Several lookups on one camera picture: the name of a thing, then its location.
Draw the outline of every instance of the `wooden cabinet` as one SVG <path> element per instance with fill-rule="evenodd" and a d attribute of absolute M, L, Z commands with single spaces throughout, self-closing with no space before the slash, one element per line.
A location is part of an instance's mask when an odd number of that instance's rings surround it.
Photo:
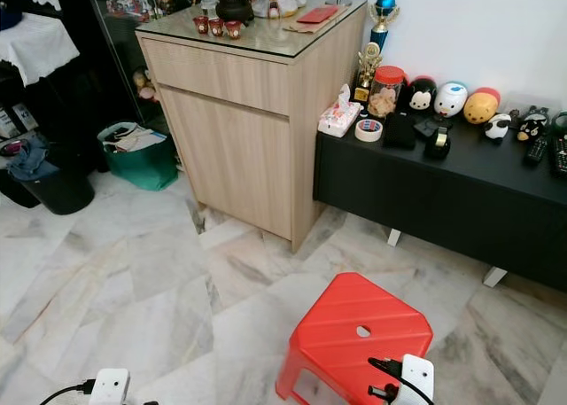
<path fill-rule="evenodd" d="M 199 201 L 291 239 L 287 118 L 167 86 L 161 96 Z"/>
<path fill-rule="evenodd" d="M 238 41 L 199 35 L 198 8 L 137 29 L 199 202 L 299 248 L 322 210 L 312 199 L 317 122 L 353 79 L 365 7 L 354 2 L 313 35 L 267 19 Z"/>

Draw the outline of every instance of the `glass top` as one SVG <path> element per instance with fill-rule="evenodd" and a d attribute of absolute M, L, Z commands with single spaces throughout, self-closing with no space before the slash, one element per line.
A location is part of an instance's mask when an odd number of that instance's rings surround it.
<path fill-rule="evenodd" d="M 353 14 L 363 6 L 365 0 L 353 0 L 353 4 L 339 14 L 334 20 L 322 27 L 316 33 L 296 33 L 283 29 L 290 21 L 294 21 L 312 9 L 321 6 L 325 0 L 307 0 L 307 5 L 299 8 L 299 11 L 283 19 L 264 19 L 256 17 L 248 27 L 242 29 L 240 39 L 233 40 L 225 32 L 223 37 L 214 37 L 209 30 L 208 35 L 200 35 L 195 28 L 193 18 L 202 15 L 200 4 L 184 11 L 179 11 L 162 19 L 143 24 L 138 31 L 154 33 L 156 35 L 168 35 L 181 39 L 192 40 L 202 43 L 221 44 L 247 51 L 258 51 L 271 53 L 283 57 L 294 58 L 305 50 L 309 45 L 325 35 L 339 22 Z"/>

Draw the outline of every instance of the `glass jar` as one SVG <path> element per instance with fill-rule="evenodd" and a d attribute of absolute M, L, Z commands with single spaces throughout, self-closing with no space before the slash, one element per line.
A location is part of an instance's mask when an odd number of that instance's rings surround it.
<path fill-rule="evenodd" d="M 405 73 L 396 66 L 379 66 L 369 96 L 369 113 L 384 118 L 396 109 Z"/>

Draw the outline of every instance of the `black teapot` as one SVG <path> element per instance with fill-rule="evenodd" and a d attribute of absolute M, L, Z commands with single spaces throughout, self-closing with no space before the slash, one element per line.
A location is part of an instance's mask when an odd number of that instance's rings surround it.
<path fill-rule="evenodd" d="M 225 21 L 241 21 L 245 25 L 254 19 L 250 0 L 219 0 L 216 13 Z"/>

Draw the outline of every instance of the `black cable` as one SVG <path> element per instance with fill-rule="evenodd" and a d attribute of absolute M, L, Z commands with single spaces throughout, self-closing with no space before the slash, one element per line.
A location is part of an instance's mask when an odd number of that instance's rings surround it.
<path fill-rule="evenodd" d="M 407 381 L 405 378 L 402 378 L 401 376 L 396 376 L 395 374 L 392 374 L 387 368 L 384 368 L 382 366 L 381 363 L 379 363 L 379 360 L 376 358 L 369 358 L 369 363 L 372 364 L 372 366 L 378 370 L 381 370 L 384 374 L 389 375 L 392 378 L 395 378 L 396 380 L 398 380 L 400 383 L 403 383 L 404 385 L 406 385 L 407 387 L 409 387 L 411 390 L 413 390 L 414 392 L 416 392 L 417 394 L 419 394 L 422 399 L 424 401 L 426 401 L 428 403 L 428 405 L 435 405 L 433 403 L 433 401 L 431 399 L 429 399 L 427 397 L 427 395 L 425 393 L 423 393 L 421 390 L 419 390 L 416 386 L 414 386 L 412 383 L 410 383 L 409 381 Z"/>
<path fill-rule="evenodd" d="M 55 392 L 53 395 L 51 395 L 49 398 L 47 398 L 45 401 L 43 401 L 39 405 L 45 405 L 46 403 L 52 401 L 54 398 L 57 398 L 59 395 L 61 395 L 63 393 L 67 393 L 67 392 L 72 392 L 72 391 L 75 391 L 75 390 L 78 391 L 78 392 L 83 392 L 83 394 L 91 394 L 94 385 L 95 385 L 95 379 L 90 378 L 87 381 L 85 381 L 82 385 L 69 386 L 69 387 L 66 387 L 65 389 L 61 389 L 58 392 Z"/>

